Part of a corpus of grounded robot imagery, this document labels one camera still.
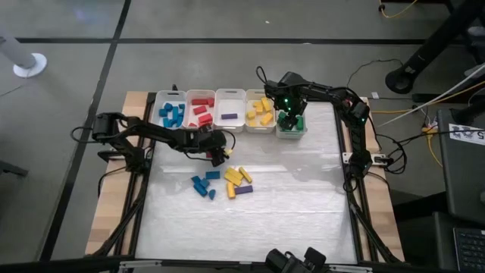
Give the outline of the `person's foot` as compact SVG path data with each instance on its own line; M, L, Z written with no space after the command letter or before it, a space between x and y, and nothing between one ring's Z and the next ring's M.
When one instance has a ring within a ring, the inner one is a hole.
M483 64L478 64L464 72L466 77L478 78L485 74L485 62Z

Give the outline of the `black floor object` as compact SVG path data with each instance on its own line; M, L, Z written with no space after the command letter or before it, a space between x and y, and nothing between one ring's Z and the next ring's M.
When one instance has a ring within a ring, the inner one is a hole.
M26 177L28 175L28 170L8 162L0 161L0 174L14 174L19 177Z

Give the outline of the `black bulky object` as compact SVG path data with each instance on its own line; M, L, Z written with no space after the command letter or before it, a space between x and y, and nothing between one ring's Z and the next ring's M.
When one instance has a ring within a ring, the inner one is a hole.
M266 256L264 264L273 273L317 273L322 270L327 257L316 249L307 248L304 260L298 259L291 252L282 253L272 249Z

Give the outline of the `power strip with plugs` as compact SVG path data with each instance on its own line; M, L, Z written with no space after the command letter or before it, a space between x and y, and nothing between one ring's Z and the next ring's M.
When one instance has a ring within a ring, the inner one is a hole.
M438 123L429 123L427 126L421 128L421 132L427 137L431 138L433 135L437 134L439 130Z

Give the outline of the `black stand with round base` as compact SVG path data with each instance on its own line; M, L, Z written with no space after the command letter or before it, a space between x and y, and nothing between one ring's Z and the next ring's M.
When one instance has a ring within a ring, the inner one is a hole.
M410 93L419 74L459 35L475 62L481 61L480 53L472 46L466 30L476 19L485 23L485 0L463 0L457 8L452 7L451 0L443 1L450 15L404 64L386 75L385 84L391 91L398 94Z

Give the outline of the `white paper label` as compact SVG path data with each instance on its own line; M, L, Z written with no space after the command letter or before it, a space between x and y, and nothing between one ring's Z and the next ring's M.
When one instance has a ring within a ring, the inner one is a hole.
M449 137L452 140L485 146L485 129L460 124L449 124Z

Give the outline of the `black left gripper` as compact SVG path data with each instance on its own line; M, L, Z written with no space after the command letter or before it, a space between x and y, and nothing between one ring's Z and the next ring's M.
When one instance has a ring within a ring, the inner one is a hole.
M217 167L224 163L224 150L227 139L221 130L203 127L201 130L184 130L182 140L177 146L179 152L202 153L211 151L211 163Z

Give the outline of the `black metal table frame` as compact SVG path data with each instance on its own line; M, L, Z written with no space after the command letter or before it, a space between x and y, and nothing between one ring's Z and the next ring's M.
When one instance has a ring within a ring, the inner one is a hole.
M155 100L155 94L148 92L149 97L147 98L147 103L146 103L146 108L145 108L145 116L150 115L152 113L152 107L149 105L150 102L153 102ZM358 192L355 194L355 198L357 200L357 203L366 207L368 209L368 204L367 204L367 197L365 194L365 184L364 181L361 182L361 187L358 188ZM370 262L370 261L365 261L363 260L362 256L362 251L361 251L361 242L360 242L360 234L359 234L359 229L358 229L358 220L356 216L351 214L350 216L350 228L351 232L353 235L353 242L355 245L354 252L356 254L356 259L361 262ZM182 267L182 266L187 266L187 267L201 267L201 268L229 268L229 267L237 267L239 265L241 266L246 266L250 265L252 267L257 267L261 263L260 262L254 262L254 261L223 261L223 260L188 260L188 259L163 259L162 260L162 265L164 266L172 266L172 267Z

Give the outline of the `black computer tower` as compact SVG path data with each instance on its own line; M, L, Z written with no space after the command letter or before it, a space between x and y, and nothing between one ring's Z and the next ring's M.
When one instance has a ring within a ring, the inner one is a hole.
M449 137L449 124L459 124L450 110L437 121L449 213L485 225L485 146Z

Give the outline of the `white metal bracket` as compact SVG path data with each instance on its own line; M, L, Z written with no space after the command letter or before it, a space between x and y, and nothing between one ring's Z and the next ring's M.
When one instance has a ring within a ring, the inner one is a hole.
M373 273L372 268L357 265L329 265L328 268L333 273Z
M117 273L133 273L138 268L159 268L162 265L161 260L132 260L122 261L119 264Z

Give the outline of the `black keyboard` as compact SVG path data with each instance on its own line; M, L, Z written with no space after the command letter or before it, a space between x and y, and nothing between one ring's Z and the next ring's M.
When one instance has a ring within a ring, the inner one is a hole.
M454 228L455 254L461 273L485 273L485 230Z

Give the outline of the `grey pole with white base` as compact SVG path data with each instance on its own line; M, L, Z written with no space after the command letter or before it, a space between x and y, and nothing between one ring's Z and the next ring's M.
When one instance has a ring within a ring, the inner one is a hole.
M36 77L48 65L43 54L28 52L14 37L5 34L0 34L0 53L14 64L13 72L20 78Z

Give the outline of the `wooden table side board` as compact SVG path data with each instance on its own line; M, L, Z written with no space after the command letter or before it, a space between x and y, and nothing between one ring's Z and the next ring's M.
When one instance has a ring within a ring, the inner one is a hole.
M143 118L148 97L148 92L127 92L121 112L127 116ZM111 160L102 174L123 166L124 160ZM139 193L143 177L135 175L133 178L135 182L130 180L131 173L118 170L109 174L103 180L100 196L96 200L97 206L84 254L92 254L102 246L117 227L124 213L133 204ZM133 216L124 234L118 239L108 255L126 255L130 253L135 219L136 216Z
M365 125L366 144L370 153L379 153L375 132L370 121ZM372 166L369 169L373 174L368 174L364 179L365 194L370 213L370 222L383 243L391 253L399 260L405 261L402 244L394 216L391 202L390 188L386 181L386 173L383 167ZM365 234L364 228L358 223L361 251L363 260L371 261L371 243Z

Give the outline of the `white plastic bin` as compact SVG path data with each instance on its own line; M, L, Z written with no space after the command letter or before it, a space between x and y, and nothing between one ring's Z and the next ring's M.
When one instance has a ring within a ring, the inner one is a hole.
M185 116L183 121L184 127L188 129L196 129L197 127L199 127L198 117L205 114L211 114L214 120L214 107L211 108L208 105L204 105L207 108L207 111L200 115L195 115L193 112L194 108L200 106L200 105L192 105L191 101L193 99L208 100L209 98L215 99L215 91L209 90L209 89L190 89L186 92L186 110L185 110ZM190 127L189 123L197 124L197 127Z
M274 123L273 123L272 126L263 127L263 126L260 125L260 120L267 113L266 111L264 111L262 115L257 115L256 114L255 118L254 119L251 119L251 120L249 120L246 117L246 113L248 111L254 110L253 102L255 102L255 101L261 101L261 98L262 97L266 97L267 98L267 96L265 95L264 90L262 90L262 89L248 89L246 91L245 126L246 126L247 131L250 132L250 133L272 133L274 131L275 126L276 126L276 112L275 112L275 108L274 108L274 102L273 102L272 99L269 99L270 100L270 103L271 103L271 106L272 106L272 109L271 109L270 113L272 113L273 116L274 116ZM256 127L250 127L249 126L249 121L256 121L257 126Z
M215 93L214 125L217 129L241 133L245 125L246 91L244 89L218 89ZM222 120L222 114L237 113L237 119Z
M307 127L306 127L306 123L305 123L305 129L303 131L292 131L292 132L284 132L282 131L282 128L280 127L280 125L278 123L276 123L276 136L278 138L281 138L281 139L293 139L293 140L299 140L301 139L305 133L307 132Z
M153 113L151 122L158 126L164 127L163 125L163 117L160 117L158 111L161 108L164 108L166 103L172 104L172 106L177 106L179 104L186 104L186 93L184 91L173 91L173 90L161 90L157 92L155 97L155 104L153 106ZM167 111L167 117L165 117L171 121L171 127L166 127L171 130L180 129L180 127L176 127L176 121L172 120L172 110Z

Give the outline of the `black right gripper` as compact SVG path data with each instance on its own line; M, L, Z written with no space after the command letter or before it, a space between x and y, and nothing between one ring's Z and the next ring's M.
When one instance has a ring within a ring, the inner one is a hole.
M289 115L302 115L306 108L307 102L300 96L300 94L291 89L279 89L275 95L276 110L281 110ZM300 130L300 116L294 119L295 130ZM291 118L285 116L280 120L280 127L282 129L291 128Z

